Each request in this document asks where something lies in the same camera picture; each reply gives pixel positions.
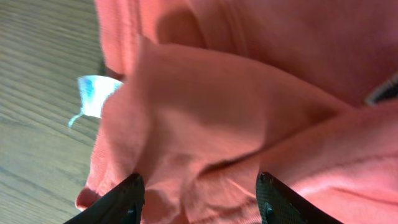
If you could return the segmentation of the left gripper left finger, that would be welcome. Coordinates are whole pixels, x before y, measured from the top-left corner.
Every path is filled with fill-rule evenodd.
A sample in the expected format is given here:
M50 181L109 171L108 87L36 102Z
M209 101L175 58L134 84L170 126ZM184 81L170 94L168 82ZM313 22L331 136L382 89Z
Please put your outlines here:
M131 174L65 224L140 224L144 193L142 176Z

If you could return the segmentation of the orange red soccer t-shirt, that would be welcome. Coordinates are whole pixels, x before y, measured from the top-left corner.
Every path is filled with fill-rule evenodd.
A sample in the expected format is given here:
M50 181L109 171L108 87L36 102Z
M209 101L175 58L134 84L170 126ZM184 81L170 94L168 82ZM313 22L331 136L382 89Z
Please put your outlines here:
M269 172L344 223L397 222L396 0L96 2L108 74L86 210L133 172L144 223L259 223Z

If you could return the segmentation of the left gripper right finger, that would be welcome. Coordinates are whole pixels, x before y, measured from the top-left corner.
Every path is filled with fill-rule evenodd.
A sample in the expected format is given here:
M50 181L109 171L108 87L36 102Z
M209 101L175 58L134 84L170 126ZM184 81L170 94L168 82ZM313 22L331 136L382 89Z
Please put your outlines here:
M268 172L256 180L262 224L341 224Z

